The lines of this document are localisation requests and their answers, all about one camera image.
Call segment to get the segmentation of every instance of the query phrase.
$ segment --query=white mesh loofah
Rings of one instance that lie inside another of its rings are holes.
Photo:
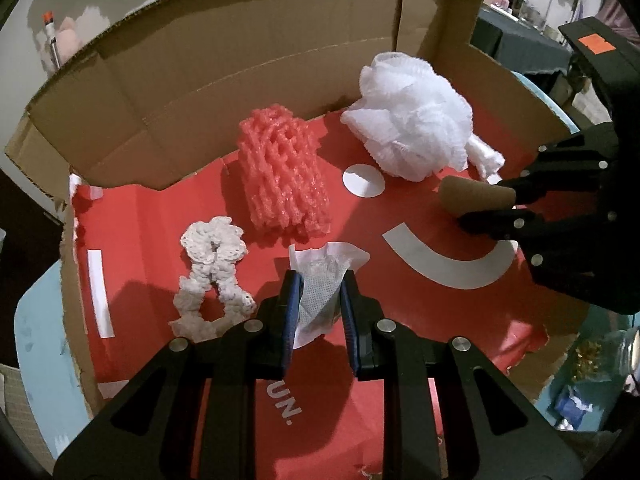
[[[174,297],[180,319],[169,325],[176,337],[187,337],[196,343],[214,339],[254,312],[254,298],[236,280],[235,263],[248,253],[243,234],[241,228],[231,224],[231,218],[216,216],[210,222],[194,222],[180,238],[192,263],[190,274],[180,277],[180,290]],[[206,321],[199,311],[212,282],[218,287],[225,317]]]
[[[362,99],[340,120],[386,173],[420,182],[446,166],[464,170],[468,157],[481,175],[498,171],[500,160],[504,164],[500,153],[472,135],[469,103],[426,61],[378,54],[360,72],[360,92]]]

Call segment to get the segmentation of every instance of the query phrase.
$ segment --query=cardboard tube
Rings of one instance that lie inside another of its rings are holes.
[[[438,197],[443,208],[456,218],[473,211],[511,209],[516,203],[516,192],[511,187],[452,175],[442,179]]]

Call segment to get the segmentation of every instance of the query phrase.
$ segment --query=cardboard flap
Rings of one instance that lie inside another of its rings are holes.
[[[516,76],[469,44],[443,46],[434,69],[466,96],[473,96],[531,153],[538,146],[558,142],[569,129]]]
[[[402,0],[396,50],[433,63],[451,3],[452,0]]]
[[[71,204],[66,208],[65,230],[60,243],[60,289],[64,305],[63,325],[66,342],[76,364],[76,376],[84,394],[89,417],[95,416],[104,405],[104,400],[95,381],[94,364],[91,361],[89,340],[86,336],[84,310],[80,293],[80,278],[76,249],[74,247],[74,209]]]
[[[587,303],[563,294],[557,294],[555,302],[555,307],[550,309],[554,314],[545,320],[548,343],[537,352],[527,353],[509,374],[511,382],[531,402],[538,400],[544,387],[566,361],[567,352],[589,311]]]
[[[24,115],[4,149],[6,155],[43,193],[56,202],[69,194],[69,166]]]
[[[162,0],[71,60],[31,118],[89,183],[162,189],[233,150],[253,108],[356,100],[360,69],[395,46],[398,1]]]

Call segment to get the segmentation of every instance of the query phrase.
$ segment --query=white tissue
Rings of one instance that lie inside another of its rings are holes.
[[[360,92],[340,120],[385,173],[420,182],[446,166],[463,171],[470,140],[478,171],[502,167],[489,171],[504,158],[473,135],[471,106],[426,61],[378,54],[360,72]]]
[[[300,314],[293,348],[311,343],[331,332],[338,317],[338,289],[344,273],[369,261],[369,253],[344,242],[329,242],[321,249],[296,251],[289,246],[289,265],[304,278]]]
[[[214,339],[254,312],[254,298],[236,280],[235,264],[248,253],[242,234],[241,228],[231,224],[231,218],[216,216],[210,222],[194,222],[180,238],[191,259],[191,272],[180,277],[180,290],[174,296],[180,319],[169,325],[176,337],[187,337],[194,343]],[[212,283],[218,288],[225,316],[206,321],[200,315],[200,305]]]

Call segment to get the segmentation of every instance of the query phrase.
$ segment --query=toy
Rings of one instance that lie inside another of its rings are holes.
[[[258,230],[305,237],[331,229],[324,179],[316,163],[318,140],[284,106],[254,110],[240,123],[242,182]]]
[[[46,12],[43,19],[47,39],[40,50],[40,57],[47,72],[53,74],[80,50],[84,43],[76,33],[76,22],[72,18],[67,16],[62,20],[58,30],[53,20],[53,12]]]

